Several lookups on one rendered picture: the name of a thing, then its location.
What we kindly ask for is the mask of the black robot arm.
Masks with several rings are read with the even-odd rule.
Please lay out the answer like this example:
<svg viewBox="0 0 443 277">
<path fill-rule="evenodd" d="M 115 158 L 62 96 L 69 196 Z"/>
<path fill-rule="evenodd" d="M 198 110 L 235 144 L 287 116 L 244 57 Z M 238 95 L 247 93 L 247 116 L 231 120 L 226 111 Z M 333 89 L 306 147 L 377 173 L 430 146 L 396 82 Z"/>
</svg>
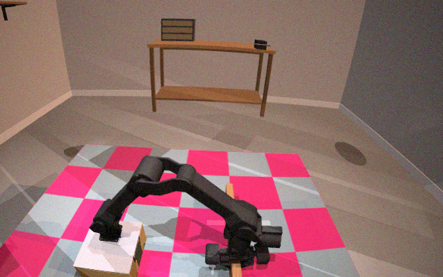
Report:
<svg viewBox="0 0 443 277">
<path fill-rule="evenodd" d="M 176 174 L 175 178 L 160 181 L 164 170 Z M 160 181 L 160 182 L 159 182 Z M 137 197 L 186 192 L 211 211 L 224 218 L 224 238 L 237 249 L 248 248 L 251 241 L 256 246 L 280 248 L 282 227 L 262 226 L 256 206 L 244 200 L 235 200 L 220 190 L 189 164 L 182 164 L 169 157 L 144 156 L 125 186 L 105 200 L 97 211 L 90 229 L 100 233 L 100 241 L 117 242 L 122 231 L 120 219 Z"/>
</svg>

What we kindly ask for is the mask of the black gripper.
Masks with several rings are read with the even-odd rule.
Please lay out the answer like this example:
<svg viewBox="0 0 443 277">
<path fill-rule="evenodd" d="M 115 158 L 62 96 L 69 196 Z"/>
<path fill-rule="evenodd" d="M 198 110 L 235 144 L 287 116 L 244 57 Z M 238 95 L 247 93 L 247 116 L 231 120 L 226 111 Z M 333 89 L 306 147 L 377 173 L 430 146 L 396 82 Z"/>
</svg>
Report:
<svg viewBox="0 0 443 277">
<path fill-rule="evenodd" d="M 240 261 L 241 268 L 254 265 L 254 256 L 257 258 L 257 264 L 268 264 L 270 254 L 268 247 L 260 247 L 254 244 L 256 250 L 249 245 L 245 249 L 237 249 L 229 241 L 229 248 L 220 248 L 219 244 L 207 243 L 205 252 L 206 265 L 217 265 L 231 268 L 230 261 Z"/>
</svg>

